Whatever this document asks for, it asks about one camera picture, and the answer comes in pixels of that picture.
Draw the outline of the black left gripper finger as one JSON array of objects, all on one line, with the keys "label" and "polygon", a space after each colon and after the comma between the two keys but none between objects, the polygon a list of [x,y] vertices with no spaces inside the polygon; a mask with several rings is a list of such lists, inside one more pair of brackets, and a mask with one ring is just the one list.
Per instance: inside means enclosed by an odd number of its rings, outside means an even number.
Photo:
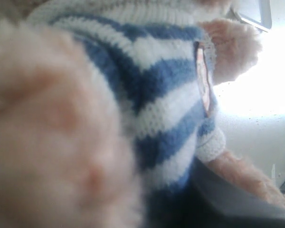
[{"label": "black left gripper finger", "polygon": [[232,185],[197,158],[191,171],[182,228],[285,228],[285,209]]}]

